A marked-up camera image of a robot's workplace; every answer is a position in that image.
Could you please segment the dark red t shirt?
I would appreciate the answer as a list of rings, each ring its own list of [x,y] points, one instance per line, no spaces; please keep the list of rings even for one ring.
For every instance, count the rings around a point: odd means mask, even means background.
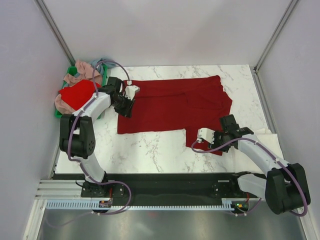
[[[230,114],[232,99],[218,75],[202,78],[133,80],[140,88],[130,118],[119,115],[117,133],[185,130],[191,147],[198,130],[222,129],[219,119]]]

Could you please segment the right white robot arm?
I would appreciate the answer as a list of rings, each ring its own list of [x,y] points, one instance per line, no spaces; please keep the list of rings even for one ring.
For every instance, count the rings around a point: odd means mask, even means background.
[[[251,159],[264,174],[237,174],[229,184],[229,191],[235,197],[245,192],[264,199],[270,210],[279,215],[291,212],[304,217],[311,203],[306,172],[299,163],[289,163],[265,146],[248,127],[240,127],[230,114],[220,118],[221,130],[202,128],[198,137],[208,142],[208,151],[228,152],[231,147]]]

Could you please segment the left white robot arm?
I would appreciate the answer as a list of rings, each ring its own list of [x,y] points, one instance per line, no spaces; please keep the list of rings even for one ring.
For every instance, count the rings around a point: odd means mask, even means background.
[[[111,193],[108,175],[95,155],[94,122],[109,107],[130,118],[135,95],[140,88],[117,77],[109,77],[104,86],[94,85],[94,92],[79,110],[63,114],[60,119],[59,148],[68,160],[77,163],[84,173],[81,197],[105,198]]]

